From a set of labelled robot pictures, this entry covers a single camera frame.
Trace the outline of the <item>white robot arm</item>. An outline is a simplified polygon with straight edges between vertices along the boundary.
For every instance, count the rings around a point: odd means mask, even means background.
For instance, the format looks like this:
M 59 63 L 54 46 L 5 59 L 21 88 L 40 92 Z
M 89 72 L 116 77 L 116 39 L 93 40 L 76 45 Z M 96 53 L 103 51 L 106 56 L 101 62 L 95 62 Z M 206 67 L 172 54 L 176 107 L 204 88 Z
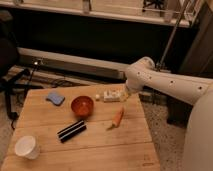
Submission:
M 125 70 L 129 94 L 144 86 L 193 106 L 182 158 L 182 171 L 213 171 L 213 79 L 157 71 L 150 57 Z

